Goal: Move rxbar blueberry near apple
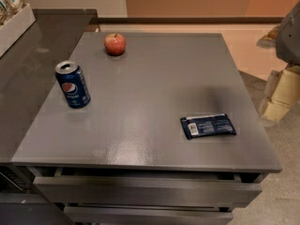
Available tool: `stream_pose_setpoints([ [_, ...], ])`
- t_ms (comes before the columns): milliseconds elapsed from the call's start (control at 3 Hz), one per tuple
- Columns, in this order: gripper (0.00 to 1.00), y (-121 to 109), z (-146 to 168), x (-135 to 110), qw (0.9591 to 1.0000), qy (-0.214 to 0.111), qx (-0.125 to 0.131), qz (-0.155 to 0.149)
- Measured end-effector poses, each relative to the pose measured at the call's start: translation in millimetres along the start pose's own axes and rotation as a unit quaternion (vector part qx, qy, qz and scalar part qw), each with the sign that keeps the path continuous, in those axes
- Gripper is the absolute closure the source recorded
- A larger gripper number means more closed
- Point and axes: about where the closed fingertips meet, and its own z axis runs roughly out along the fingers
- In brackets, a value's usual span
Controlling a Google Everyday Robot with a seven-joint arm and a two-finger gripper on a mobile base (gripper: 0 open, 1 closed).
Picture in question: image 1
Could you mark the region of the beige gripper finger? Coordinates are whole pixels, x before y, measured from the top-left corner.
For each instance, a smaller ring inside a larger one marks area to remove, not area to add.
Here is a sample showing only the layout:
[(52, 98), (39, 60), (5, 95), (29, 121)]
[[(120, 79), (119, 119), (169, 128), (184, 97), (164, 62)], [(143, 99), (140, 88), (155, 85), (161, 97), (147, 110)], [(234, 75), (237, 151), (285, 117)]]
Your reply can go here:
[(262, 118), (269, 121), (280, 121), (300, 99), (300, 67), (288, 67), (280, 71), (281, 78), (272, 99), (281, 105), (267, 104)]
[(271, 103), (272, 105), (281, 105), (280, 102), (274, 101), (272, 99), (273, 93), (275, 92), (278, 86), (280, 78), (281, 78), (281, 72), (275, 70), (271, 71), (263, 92), (263, 98), (261, 104), (259, 106), (259, 113), (265, 112), (268, 103)]

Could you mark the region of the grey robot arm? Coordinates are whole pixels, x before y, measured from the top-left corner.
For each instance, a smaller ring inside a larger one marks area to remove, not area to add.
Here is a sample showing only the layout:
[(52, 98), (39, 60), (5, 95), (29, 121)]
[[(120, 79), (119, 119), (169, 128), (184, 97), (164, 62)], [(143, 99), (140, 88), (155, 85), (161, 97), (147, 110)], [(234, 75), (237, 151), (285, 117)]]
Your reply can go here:
[(275, 48), (277, 58), (287, 63), (271, 71), (259, 108), (261, 118), (278, 122), (300, 100), (300, 2), (257, 45)]

